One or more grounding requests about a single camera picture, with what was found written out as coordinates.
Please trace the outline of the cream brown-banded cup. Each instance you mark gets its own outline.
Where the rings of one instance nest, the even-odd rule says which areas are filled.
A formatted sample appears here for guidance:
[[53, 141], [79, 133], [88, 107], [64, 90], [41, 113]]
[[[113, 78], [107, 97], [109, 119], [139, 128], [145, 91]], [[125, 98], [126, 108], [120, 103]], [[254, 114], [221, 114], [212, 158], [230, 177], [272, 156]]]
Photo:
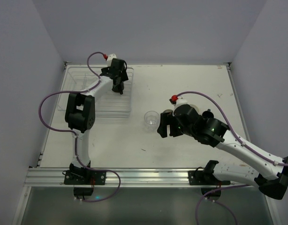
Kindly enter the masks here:
[[163, 113], [172, 113], [173, 112], [173, 110], [171, 110], [171, 109], [166, 109]]

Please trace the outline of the clear glass cup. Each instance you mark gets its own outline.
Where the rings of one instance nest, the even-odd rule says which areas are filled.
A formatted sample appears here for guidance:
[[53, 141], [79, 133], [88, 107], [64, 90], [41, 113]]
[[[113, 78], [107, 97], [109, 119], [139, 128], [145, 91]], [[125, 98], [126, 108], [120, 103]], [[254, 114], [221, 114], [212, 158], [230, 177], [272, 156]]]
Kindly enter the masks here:
[[154, 131], [159, 126], [159, 114], [156, 111], [148, 111], [144, 115], [144, 124], [146, 129], [149, 131]]

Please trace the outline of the teal mug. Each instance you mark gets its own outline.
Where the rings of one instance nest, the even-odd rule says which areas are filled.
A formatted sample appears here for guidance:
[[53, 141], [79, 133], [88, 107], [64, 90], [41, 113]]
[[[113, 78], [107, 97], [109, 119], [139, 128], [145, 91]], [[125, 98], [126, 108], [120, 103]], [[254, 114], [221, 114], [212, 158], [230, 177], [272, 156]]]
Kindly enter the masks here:
[[193, 107], [197, 112], [199, 111], [199, 108], [196, 105], [190, 104], [190, 106]]

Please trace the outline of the black mug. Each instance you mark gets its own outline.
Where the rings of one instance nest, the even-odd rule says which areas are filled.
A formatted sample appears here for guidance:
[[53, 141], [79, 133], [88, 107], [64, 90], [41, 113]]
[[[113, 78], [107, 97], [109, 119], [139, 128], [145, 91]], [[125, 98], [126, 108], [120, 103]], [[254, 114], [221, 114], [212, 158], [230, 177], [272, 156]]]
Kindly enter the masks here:
[[119, 93], [120, 95], [123, 94], [123, 90], [124, 90], [124, 82], [113, 82], [113, 87], [112, 87], [112, 91], [115, 93]]

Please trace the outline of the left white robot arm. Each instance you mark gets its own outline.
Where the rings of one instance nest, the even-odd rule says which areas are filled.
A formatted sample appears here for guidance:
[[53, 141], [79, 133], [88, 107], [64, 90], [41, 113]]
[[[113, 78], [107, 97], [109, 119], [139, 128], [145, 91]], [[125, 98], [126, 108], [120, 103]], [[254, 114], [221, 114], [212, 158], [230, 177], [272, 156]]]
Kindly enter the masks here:
[[97, 83], [68, 96], [65, 121], [73, 132], [74, 155], [69, 166], [72, 173], [83, 174], [91, 166], [89, 135], [96, 118], [96, 102], [108, 91], [123, 94], [124, 82], [128, 80], [127, 63], [113, 58], [108, 67], [101, 69]]

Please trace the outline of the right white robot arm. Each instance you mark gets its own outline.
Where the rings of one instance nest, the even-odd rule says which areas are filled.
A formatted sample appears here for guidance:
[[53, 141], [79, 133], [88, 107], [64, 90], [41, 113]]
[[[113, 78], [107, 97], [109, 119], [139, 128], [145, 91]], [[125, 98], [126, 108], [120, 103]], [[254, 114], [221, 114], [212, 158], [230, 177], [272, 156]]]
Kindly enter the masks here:
[[200, 144], [209, 145], [240, 159], [245, 166], [229, 165], [210, 160], [201, 171], [191, 171], [190, 183], [207, 185], [226, 184], [232, 181], [257, 187], [264, 195], [281, 200], [288, 188], [288, 157], [278, 157], [248, 142], [232, 132], [213, 113], [202, 114], [189, 104], [160, 115], [157, 129], [162, 138], [187, 135]]

